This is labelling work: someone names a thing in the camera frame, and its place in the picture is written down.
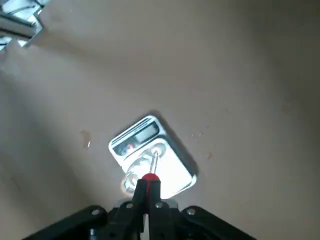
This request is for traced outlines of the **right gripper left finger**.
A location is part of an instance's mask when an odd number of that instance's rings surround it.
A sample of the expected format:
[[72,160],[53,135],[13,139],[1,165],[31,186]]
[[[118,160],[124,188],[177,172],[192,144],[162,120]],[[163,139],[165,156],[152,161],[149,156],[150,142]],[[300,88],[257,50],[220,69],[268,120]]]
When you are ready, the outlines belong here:
[[35,233],[26,240],[138,240],[148,197],[148,180],[139,179],[131,200],[111,211],[90,205]]

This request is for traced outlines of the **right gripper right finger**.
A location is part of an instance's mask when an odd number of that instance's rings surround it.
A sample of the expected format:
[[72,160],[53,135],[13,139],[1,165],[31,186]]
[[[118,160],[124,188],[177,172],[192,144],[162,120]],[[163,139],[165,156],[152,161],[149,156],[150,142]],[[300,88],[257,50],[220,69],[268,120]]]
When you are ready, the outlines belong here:
[[179,210],[175,201],[160,197],[161,182],[149,182],[151,240],[253,240],[254,237],[209,211],[191,205]]

